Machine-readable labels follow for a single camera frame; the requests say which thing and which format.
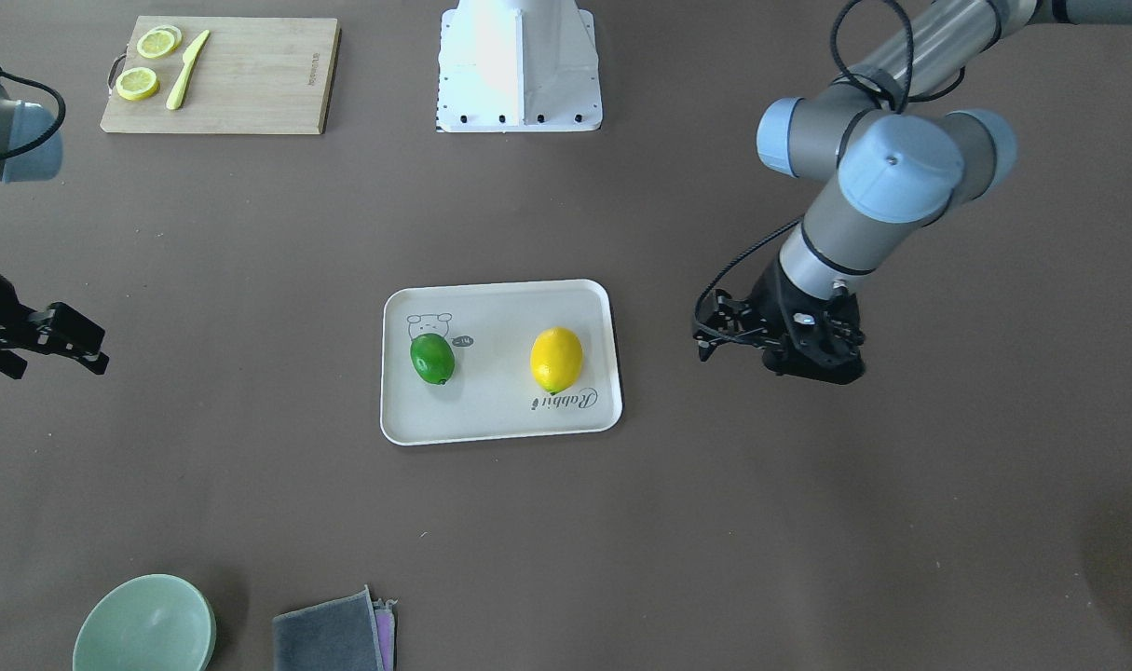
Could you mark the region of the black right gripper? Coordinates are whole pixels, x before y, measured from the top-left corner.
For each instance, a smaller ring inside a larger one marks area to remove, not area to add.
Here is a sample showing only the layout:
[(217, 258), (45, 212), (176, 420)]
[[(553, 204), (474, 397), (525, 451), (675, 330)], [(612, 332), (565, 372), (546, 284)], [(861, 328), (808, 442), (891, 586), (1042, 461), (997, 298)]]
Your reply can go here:
[(106, 332), (67, 303), (50, 303), (33, 311), (18, 302), (11, 281), (0, 275), (0, 373), (22, 379), (28, 362), (12, 349), (31, 349), (41, 355), (76, 361), (101, 377), (110, 358), (102, 352)]

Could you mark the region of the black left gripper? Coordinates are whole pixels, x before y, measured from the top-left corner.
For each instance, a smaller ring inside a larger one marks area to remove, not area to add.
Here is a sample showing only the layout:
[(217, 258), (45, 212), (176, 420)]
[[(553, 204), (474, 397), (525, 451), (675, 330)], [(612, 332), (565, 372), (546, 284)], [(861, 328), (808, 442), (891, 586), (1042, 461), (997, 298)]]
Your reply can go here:
[(771, 263), (741, 300), (707, 286), (692, 322), (704, 362), (718, 347), (743, 345), (760, 349), (763, 365), (779, 377), (850, 385), (866, 370), (858, 296), (835, 286), (826, 300), (811, 296), (788, 279), (780, 263)]

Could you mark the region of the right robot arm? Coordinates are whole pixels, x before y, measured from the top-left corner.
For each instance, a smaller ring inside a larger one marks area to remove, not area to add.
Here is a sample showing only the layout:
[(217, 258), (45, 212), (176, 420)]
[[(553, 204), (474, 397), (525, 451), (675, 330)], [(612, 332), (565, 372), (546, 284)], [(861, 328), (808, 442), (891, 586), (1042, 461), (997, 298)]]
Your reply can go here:
[[(0, 67), (0, 184), (50, 180), (61, 170), (65, 122), (62, 95), (42, 81)], [(22, 379), (25, 351), (72, 360), (104, 375), (104, 328), (67, 303), (36, 310), (23, 306), (11, 279), (0, 273), (0, 375)]]

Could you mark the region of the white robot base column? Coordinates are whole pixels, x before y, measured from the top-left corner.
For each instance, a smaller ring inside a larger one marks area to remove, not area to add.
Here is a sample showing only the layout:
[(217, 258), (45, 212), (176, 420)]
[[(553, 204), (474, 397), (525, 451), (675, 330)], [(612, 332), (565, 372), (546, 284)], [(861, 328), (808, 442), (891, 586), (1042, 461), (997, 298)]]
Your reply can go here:
[(595, 21), (574, 1), (458, 1), (441, 14), (438, 63), (438, 132), (603, 124)]

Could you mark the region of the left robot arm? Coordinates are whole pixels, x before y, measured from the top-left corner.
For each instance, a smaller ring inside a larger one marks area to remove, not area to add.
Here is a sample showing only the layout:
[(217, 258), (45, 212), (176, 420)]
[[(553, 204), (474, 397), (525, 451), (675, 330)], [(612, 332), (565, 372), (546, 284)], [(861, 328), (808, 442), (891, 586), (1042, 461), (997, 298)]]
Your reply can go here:
[(813, 98), (778, 98), (760, 119), (757, 155), (772, 171), (823, 183), (780, 226), (773, 263), (748, 296), (707, 284), (692, 315), (698, 358), (757, 349), (779, 377), (833, 385), (866, 365), (858, 293), (916, 230), (986, 196), (1017, 165), (1017, 134), (983, 109), (912, 112), (954, 91), (975, 55), (1034, 24), (1132, 25), (1132, 1), (934, 1), (918, 17), (891, 3), (901, 31), (857, 64), (838, 38), (838, 75)]

